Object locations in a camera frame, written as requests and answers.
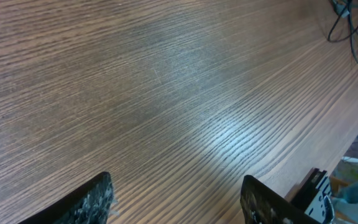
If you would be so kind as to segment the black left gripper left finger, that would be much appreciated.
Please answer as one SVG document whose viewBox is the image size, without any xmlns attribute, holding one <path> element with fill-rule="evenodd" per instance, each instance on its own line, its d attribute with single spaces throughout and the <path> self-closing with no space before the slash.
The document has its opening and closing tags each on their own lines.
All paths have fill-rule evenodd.
<svg viewBox="0 0 358 224">
<path fill-rule="evenodd" d="M 101 172 L 21 224 L 102 224 L 107 222 L 113 201 L 111 175 Z"/>
</svg>

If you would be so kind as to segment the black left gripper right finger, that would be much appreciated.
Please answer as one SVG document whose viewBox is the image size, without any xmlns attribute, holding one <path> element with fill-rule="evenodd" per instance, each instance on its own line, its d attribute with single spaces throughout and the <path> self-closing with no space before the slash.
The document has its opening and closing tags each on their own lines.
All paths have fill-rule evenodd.
<svg viewBox="0 0 358 224">
<path fill-rule="evenodd" d="M 240 204 L 245 224 L 318 224 L 252 175 L 245 175 Z"/>
</svg>

